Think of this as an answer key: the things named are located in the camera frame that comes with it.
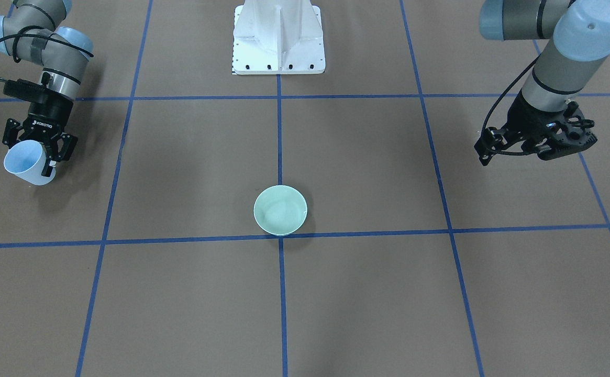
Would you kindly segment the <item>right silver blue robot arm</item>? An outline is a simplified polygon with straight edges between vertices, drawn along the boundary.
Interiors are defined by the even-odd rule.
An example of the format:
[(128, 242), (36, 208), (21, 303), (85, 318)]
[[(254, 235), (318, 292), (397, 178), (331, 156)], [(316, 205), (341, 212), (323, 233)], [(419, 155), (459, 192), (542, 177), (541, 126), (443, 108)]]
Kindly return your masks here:
[(68, 161), (78, 142), (65, 129), (93, 58), (93, 42), (62, 26), (71, 1), (13, 1), (10, 16), (0, 15), (0, 53), (13, 62), (40, 66), (38, 81), (0, 76), (6, 96), (29, 103), (25, 121), (6, 121), (2, 143), (5, 169), (34, 185), (51, 181), (59, 162)]

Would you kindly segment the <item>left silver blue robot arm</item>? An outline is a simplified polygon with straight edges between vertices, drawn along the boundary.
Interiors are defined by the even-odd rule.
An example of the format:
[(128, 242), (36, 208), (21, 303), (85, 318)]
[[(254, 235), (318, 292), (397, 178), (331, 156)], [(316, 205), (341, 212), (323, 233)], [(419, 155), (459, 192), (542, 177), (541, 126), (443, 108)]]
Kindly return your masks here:
[(496, 155), (536, 155), (548, 161), (597, 143), (576, 96), (610, 55), (610, 1), (486, 1), (479, 31), (487, 40), (545, 40), (519, 74), (525, 83), (503, 127), (487, 123), (474, 144), (482, 165)]

